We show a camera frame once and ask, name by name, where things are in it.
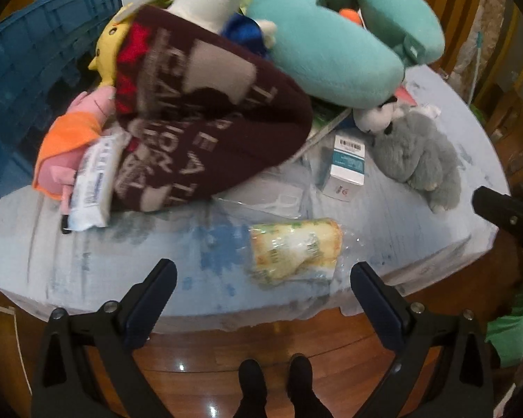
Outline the clear plastic bag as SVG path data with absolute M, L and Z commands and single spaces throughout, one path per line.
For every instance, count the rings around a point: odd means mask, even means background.
M 215 195 L 214 201 L 230 212 L 270 219 L 301 220 L 310 215 L 310 172 L 302 165 L 275 168 Z

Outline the yellow duck plush toy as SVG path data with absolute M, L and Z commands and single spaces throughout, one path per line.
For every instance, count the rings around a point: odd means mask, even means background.
M 116 77 L 116 64 L 118 51 L 133 22 L 133 16 L 122 18 L 121 13 L 132 7 L 132 3 L 123 6 L 107 23 L 101 33 L 94 57 L 89 63 L 89 71 L 99 73 L 99 87 L 113 86 Z

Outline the teal neck pillow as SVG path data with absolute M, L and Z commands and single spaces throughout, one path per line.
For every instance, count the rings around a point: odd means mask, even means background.
M 384 103 L 445 48 L 425 0 L 252 0 L 247 16 L 276 25 L 270 58 L 305 93 L 354 109 Z

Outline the blue plastic crate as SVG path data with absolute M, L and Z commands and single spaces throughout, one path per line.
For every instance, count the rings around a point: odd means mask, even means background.
M 122 0 L 37 0 L 0 22 L 0 198 L 32 182 L 44 135 L 91 87 L 88 66 Z

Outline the grey fluffy plush toy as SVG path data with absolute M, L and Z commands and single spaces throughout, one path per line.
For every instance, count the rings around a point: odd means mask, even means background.
M 423 194 L 430 210 L 455 209 L 461 196 L 456 150 L 435 124 L 439 108 L 392 98 L 375 109 L 355 109 L 354 124 L 372 138 L 381 172 Z

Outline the white teal medicine box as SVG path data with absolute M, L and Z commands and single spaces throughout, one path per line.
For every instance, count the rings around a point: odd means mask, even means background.
M 364 184 L 365 144 L 350 135 L 335 135 L 321 192 L 327 197 L 349 202 Z

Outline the yellow wrapped snack pack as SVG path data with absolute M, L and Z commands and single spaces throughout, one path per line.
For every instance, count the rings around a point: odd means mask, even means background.
M 332 219 L 253 225 L 249 229 L 251 272 L 273 285 L 294 280 L 331 280 L 344 233 Z

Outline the white wet wipes pack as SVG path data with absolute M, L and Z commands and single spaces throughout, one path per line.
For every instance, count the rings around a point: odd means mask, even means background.
M 89 145 L 75 177 L 67 231 L 107 227 L 115 176 L 129 140 L 128 133 L 120 127 L 113 127 Z

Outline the green plastic bag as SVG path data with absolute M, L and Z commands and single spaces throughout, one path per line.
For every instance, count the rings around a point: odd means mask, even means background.
M 521 363 L 523 359 L 523 287 L 515 295 L 511 313 L 487 324 L 486 341 L 496 349 L 502 368 Z

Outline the pink pig plush toy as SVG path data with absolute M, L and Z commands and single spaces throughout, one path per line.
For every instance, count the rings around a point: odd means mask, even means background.
M 88 149 L 97 141 L 106 121 L 114 114 L 112 86 L 82 92 L 58 116 L 40 145 L 32 186 L 60 203 L 61 213 L 69 214 L 76 173 Z

